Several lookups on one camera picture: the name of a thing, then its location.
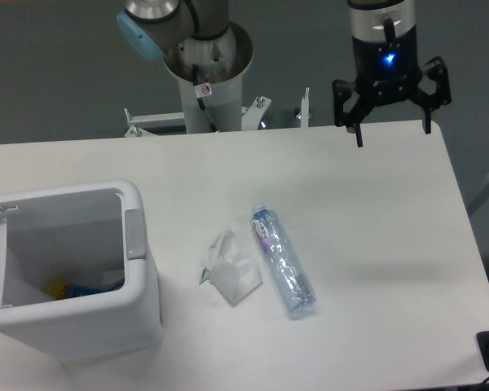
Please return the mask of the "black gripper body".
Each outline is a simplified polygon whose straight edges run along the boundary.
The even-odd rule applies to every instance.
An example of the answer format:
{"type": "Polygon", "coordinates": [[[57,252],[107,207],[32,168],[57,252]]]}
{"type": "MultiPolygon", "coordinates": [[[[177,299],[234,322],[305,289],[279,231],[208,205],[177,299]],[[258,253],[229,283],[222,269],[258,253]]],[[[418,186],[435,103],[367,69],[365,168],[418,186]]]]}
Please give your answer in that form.
{"type": "Polygon", "coordinates": [[[406,91],[417,90],[422,78],[415,34],[404,34],[389,44],[352,39],[355,57],[355,91],[363,103],[377,106],[405,100],[406,91]]]}

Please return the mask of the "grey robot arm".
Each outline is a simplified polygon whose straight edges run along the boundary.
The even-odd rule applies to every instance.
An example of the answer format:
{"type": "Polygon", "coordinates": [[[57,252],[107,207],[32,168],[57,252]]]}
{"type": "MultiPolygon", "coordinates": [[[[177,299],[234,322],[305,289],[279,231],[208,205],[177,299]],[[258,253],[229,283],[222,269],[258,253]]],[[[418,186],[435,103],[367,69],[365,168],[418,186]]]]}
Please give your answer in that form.
{"type": "MultiPolygon", "coordinates": [[[[332,84],[335,125],[360,137],[374,108],[411,101],[429,134],[432,113],[452,94],[441,58],[418,62],[414,2],[351,1],[348,8],[356,77],[332,84]]],[[[142,57],[162,59],[176,78],[188,133],[240,131],[246,120],[261,121],[262,103],[242,108],[253,45],[227,2],[128,1],[117,24],[142,57]]]]}

